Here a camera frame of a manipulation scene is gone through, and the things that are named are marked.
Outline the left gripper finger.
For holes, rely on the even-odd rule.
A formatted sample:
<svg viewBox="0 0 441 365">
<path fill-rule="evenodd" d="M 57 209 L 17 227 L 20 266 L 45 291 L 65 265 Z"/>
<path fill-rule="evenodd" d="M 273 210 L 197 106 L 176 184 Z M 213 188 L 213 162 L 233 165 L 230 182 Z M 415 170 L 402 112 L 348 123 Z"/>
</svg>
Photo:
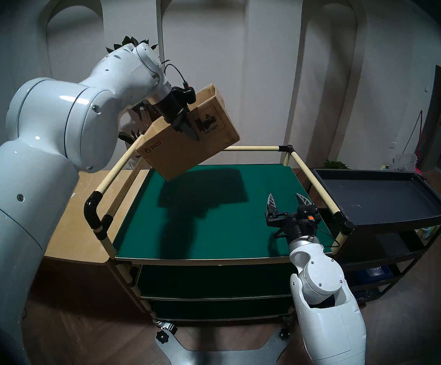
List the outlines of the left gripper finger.
<svg viewBox="0 0 441 365">
<path fill-rule="evenodd" d="M 179 115 L 172 121 L 172 128 L 186 135 L 188 138 L 195 142 L 199 142 L 197 133 L 194 131 L 186 115 Z"/>
</svg>

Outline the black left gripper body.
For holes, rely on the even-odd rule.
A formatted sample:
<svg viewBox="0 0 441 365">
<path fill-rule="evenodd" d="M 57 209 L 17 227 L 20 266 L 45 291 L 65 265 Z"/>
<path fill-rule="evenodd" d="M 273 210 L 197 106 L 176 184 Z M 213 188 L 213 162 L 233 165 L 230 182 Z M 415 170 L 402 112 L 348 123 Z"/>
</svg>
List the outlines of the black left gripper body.
<svg viewBox="0 0 441 365">
<path fill-rule="evenodd" d="M 172 127 L 191 127 L 187 117 L 190 112 L 188 105 L 195 102 L 196 93 L 193 87 L 173 87 L 163 100 L 154 104 L 154 108 Z"/>
</svg>

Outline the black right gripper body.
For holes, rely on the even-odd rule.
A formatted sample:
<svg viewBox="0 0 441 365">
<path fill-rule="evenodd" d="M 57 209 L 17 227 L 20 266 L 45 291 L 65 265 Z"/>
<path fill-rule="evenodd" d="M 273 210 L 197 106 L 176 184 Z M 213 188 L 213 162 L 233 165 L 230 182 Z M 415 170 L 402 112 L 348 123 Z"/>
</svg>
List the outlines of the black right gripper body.
<svg viewBox="0 0 441 365">
<path fill-rule="evenodd" d="M 292 242 L 302 237 L 313 240 L 316 237 L 321 215 L 315 206 L 299 206 L 295 213 L 279 212 L 274 206 L 267 206 L 266 224 L 278 228 L 272 238 L 285 238 Z"/>
</svg>

